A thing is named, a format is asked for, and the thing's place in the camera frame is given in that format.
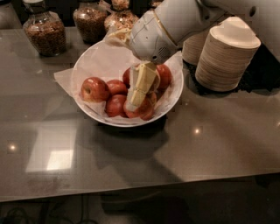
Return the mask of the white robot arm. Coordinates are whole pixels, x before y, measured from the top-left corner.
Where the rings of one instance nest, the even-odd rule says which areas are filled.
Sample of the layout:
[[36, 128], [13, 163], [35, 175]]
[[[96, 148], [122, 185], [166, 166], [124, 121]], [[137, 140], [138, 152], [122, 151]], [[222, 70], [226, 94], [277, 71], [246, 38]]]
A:
[[195, 72], [204, 88], [227, 92], [233, 62], [261, 70], [266, 88], [279, 84], [280, 0], [164, 0], [132, 28], [105, 40], [130, 49], [142, 61], [165, 63], [190, 37], [208, 32]]

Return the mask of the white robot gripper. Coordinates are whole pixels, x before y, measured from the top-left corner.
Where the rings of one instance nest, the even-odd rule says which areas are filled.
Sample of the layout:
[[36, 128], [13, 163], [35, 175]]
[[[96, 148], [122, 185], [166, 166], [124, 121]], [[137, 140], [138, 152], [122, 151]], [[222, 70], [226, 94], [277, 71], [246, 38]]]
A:
[[129, 70], [129, 92], [125, 108], [134, 112], [146, 95], [158, 88], [158, 72], [155, 64], [164, 64], [177, 52], [154, 10], [149, 10], [133, 25], [132, 30], [112, 27], [105, 36], [110, 46], [130, 48], [142, 62]]

